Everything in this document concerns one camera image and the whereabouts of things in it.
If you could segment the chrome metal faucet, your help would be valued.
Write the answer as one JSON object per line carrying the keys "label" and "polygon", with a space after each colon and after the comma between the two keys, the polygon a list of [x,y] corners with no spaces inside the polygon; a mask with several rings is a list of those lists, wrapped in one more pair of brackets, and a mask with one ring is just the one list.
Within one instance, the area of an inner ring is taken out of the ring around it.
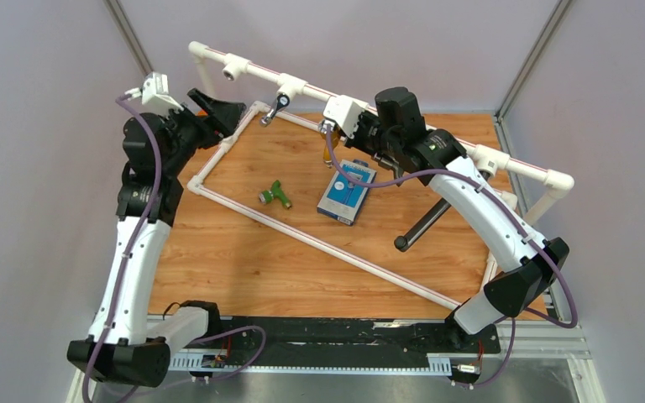
{"label": "chrome metal faucet", "polygon": [[279,92],[276,95],[275,100],[270,104],[269,111],[260,119],[260,125],[262,127],[268,127],[274,120],[277,113],[287,108],[290,102],[291,99],[287,94],[285,94],[284,92]]}

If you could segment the green plastic faucet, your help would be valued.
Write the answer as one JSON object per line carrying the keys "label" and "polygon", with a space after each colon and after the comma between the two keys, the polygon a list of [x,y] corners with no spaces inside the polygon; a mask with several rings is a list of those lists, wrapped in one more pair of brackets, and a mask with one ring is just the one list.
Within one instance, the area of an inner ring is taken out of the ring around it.
{"label": "green plastic faucet", "polygon": [[279,200],[285,209],[291,209],[292,203],[282,189],[281,182],[274,181],[270,188],[259,193],[260,202],[264,205],[271,204],[274,200]]}

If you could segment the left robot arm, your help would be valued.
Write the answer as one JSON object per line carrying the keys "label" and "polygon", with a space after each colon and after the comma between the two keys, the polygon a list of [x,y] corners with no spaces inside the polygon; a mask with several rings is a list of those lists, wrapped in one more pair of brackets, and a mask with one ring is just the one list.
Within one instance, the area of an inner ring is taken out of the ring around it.
{"label": "left robot arm", "polygon": [[212,348],[223,337],[218,306],[186,301],[172,317],[148,327],[148,302],[155,272],[181,202],[179,174],[199,149],[233,136],[247,107],[191,89],[201,108],[139,89],[119,96],[129,108],[140,98],[143,113],[132,113],[123,126],[123,167],[116,209],[117,245],[102,301],[87,335],[69,343],[66,357],[88,378],[133,387],[158,387],[171,357],[192,341]]}

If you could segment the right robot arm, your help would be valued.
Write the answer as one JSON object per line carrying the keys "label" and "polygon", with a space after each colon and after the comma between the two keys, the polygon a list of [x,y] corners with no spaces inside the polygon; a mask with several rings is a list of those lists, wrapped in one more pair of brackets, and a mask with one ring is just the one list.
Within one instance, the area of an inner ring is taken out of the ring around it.
{"label": "right robot arm", "polygon": [[330,99],[321,130],[372,156],[395,173],[394,184],[418,178],[480,235],[501,272],[449,316],[448,345],[463,352],[480,331],[517,317],[554,281],[569,255],[561,238],[546,239],[492,190],[466,148],[447,130],[431,129],[404,86],[375,96],[375,112],[350,97]]}

